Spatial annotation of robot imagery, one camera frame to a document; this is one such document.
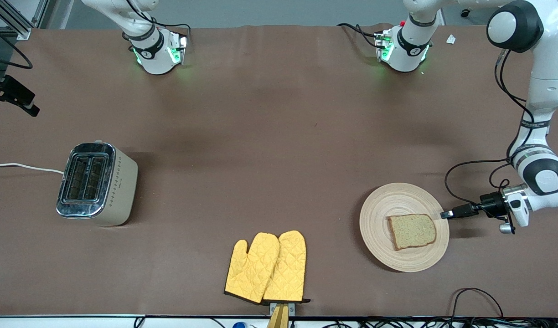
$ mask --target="bread slice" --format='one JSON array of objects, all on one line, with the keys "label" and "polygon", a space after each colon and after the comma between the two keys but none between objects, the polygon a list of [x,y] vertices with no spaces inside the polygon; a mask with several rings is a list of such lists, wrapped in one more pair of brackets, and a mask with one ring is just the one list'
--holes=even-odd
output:
[{"label": "bread slice", "polygon": [[388,216],[390,233],[397,251],[409,247],[423,247],[435,242],[437,231],[427,214]]}]

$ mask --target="bread crust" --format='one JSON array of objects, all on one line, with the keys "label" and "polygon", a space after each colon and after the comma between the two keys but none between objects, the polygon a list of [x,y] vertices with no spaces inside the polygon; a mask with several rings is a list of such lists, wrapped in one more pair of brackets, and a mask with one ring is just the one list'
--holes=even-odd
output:
[{"label": "bread crust", "polygon": [[[392,218],[400,218],[400,217],[409,216],[409,215],[424,215],[427,218],[429,218],[429,220],[431,220],[431,223],[433,223],[433,229],[435,230],[435,237],[433,238],[433,241],[431,241],[429,243],[426,243],[425,245],[398,247],[398,245],[396,243],[396,236],[394,235],[394,230],[392,228]],[[406,215],[391,215],[391,216],[387,216],[387,221],[388,221],[388,226],[389,226],[389,229],[390,229],[390,234],[392,235],[392,241],[393,241],[393,244],[394,244],[394,250],[395,251],[400,251],[401,249],[407,249],[407,248],[425,247],[427,245],[431,245],[432,243],[434,243],[437,240],[437,227],[435,226],[435,222],[433,222],[433,219],[428,214],[413,213],[413,214],[406,214]]]}]

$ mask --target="white power cord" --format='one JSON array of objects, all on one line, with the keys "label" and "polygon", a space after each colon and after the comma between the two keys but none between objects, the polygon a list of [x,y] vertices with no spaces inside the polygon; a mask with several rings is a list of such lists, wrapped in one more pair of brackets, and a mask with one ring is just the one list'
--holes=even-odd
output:
[{"label": "white power cord", "polygon": [[24,164],[19,164],[19,163],[5,163],[5,164],[0,164],[0,168],[4,168],[4,167],[6,167],[6,166],[20,166],[21,168],[32,169],[32,170],[39,170],[39,171],[46,171],[46,172],[54,172],[55,174],[62,174],[62,175],[64,175],[64,172],[59,171],[59,170],[35,168],[34,166],[29,166],[29,165],[24,165]]}]

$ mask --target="metal bracket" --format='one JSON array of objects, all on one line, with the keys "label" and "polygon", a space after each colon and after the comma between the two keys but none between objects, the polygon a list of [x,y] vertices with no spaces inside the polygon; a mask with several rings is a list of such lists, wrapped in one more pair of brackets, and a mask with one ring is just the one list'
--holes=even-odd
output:
[{"label": "metal bracket", "polygon": [[[273,315],[273,311],[279,305],[279,303],[271,303],[269,305],[269,315]],[[289,309],[289,316],[295,316],[295,303],[287,303],[287,308]]]}]

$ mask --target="quilted fabric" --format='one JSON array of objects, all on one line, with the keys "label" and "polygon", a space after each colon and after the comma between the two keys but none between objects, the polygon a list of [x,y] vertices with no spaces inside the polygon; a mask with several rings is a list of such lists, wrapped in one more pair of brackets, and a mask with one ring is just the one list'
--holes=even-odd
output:
[{"label": "quilted fabric", "polygon": [[279,257],[263,299],[301,302],[307,253],[305,239],[299,231],[288,231],[279,237],[279,244]]},{"label": "quilted fabric", "polygon": [[228,268],[225,293],[261,303],[279,256],[279,240],[271,233],[258,233],[247,253],[247,241],[237,241]]}]

